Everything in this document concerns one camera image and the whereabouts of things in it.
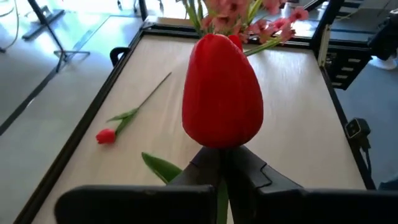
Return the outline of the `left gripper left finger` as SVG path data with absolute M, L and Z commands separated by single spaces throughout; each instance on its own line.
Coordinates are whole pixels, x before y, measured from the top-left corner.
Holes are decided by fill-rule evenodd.
M 216 224 L 221 151 L 203 147 L 171 183 L 83 185 L 62 194 L 57 224 Z

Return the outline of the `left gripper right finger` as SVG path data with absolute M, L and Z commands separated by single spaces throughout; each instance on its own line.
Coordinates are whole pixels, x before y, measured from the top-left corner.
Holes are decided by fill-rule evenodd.
M 244 146 L 225 166 L 234 224 L 398 224 L 398 192 L 308 189 Z

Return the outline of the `red tulip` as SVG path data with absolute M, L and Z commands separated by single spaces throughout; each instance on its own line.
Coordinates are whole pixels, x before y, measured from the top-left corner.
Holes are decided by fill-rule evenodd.
M 133 108 L 127 112 L 121 113 L 119 115 L 116 115 L 110 119 L 108 119 L 106 122 L 111 122 L 111 121 L 120 121 L 119 125 L 117 126 L 116 129 L 111 129 L 111 128 L 106 128 L 102 129 L 99 131 L 96 135 L 96 141 L 98 144 L 112 144 L 114 143 L 118 135 L 121 134 L 121 132 L 124 130 L 124 128 L 131 122 L 133 119 L 136 117 L 136 114 L 138 111 L 146 104 L 146 102 L 151 98 L 151 96 L 159 89 L 159 87 L 168 79 L 169 76 L 171 76 L 172 72 L 169 72 L 163 80 L 151 91 L 149 96 L 146 97 L 146 99 L 137 107 Z
M 146 166 L 164 186 L 147 194 L 144 224 L 226 224 L 228 211 L 249 210 L 243 176 L 245 144 L 260 130 L 263 100 L 256 74 L 236 35 L 207 34 L 189 58 L 182 126 L 201 146 L 180 169 L 148 153 Z

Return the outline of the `grey computer desk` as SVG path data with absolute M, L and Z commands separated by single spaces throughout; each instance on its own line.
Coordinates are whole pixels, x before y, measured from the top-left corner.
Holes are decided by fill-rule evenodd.
M 297 36 L 312 37 L 330 1 L 324 0 L 310 11 L 308 20 L 295 23 Z M 396 7 L 398 0 L 345 0 L 340 15 L 330 27 L 330 38 L 365 42 L 376 33 L 389 11 Z

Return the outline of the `black flat stand base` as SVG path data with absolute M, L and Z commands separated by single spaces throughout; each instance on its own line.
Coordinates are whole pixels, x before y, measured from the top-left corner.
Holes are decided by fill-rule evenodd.
M 34 18 L 29 21 L 29 30 L 22 36 L 24 40 L 31 40 L 38 34 L 40 34 L 45 28 L 46 24 L 51 24 L 57 19 L 61 18 L 65 11 L 63 9 L 49 9 L 48 5 L 40 6 L 34 0 L 28 0 L 32 11 L 27 14 L 29 17 L 31 14 Z

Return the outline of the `black diagonal frame strut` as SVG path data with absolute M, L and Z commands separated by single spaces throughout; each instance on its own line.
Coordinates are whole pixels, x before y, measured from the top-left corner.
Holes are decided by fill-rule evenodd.
M 370 59 L 371 51 L 367 47 L 330 45 L 324 67 L 332 86 L 347 90 Z

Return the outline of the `black frame upright post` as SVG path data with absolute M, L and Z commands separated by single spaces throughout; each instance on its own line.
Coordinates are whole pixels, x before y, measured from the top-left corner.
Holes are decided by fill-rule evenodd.
M 326 7 L 310 41 L 310 48 L 313 50 L 317 58 L 317 64 L 319 67 L 323 67 L 326 63 L 331 25 L 335 20 L 340 7 L 341 0 L 329 0 L 328 6 Z
M 147 17 L 148 17 L 148 10 L 147 10 L 147 6 L 146 6 L 146 0 L 138 0 L 139 2 L 139 9 L 140 9 L 140 14 L 141 14 L 141 18 L 142 21 L 144 22 Z

